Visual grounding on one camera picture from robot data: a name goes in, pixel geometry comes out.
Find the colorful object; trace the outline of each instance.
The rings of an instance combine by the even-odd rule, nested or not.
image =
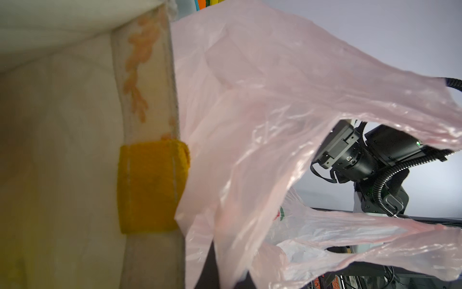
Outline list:
[[[188,169],[189,150],[179,140],[121,147],[117,202],[122,233],[177,229],[173,216]]]
[[[340,289],[340,281],[338,276],[335,276],[335,279],[332,281],[331,285],[332,289]],[[319,284],[319,278],[316,278],[314,280],[314,286],[315,289],[321,289],[321,285]]]
[[[273,221],[275,221],[279,217],[280,217],[280,221],[282,221],[282,219],[284,219],[284,217],[285,217],[284,216],[284,210],[282,209],[282,207],[279,209],[278,214],[276,215],[276,217],[274,218]]]
[[[215,5],[224,0],[195,0],[197,10],[204,9],[205,7],[209,7],[210,5]]]

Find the white plastic bag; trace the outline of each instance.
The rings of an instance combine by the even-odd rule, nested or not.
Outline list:
[[[462,110],[442,79],[387,66],[259,0],[226,0],[174,23],[172,34],[181,134],[191,152],[176,220],[186,235],[197,216],[213,216],[224,289],[250,267],[287,189],[339,119],[462,148]]]

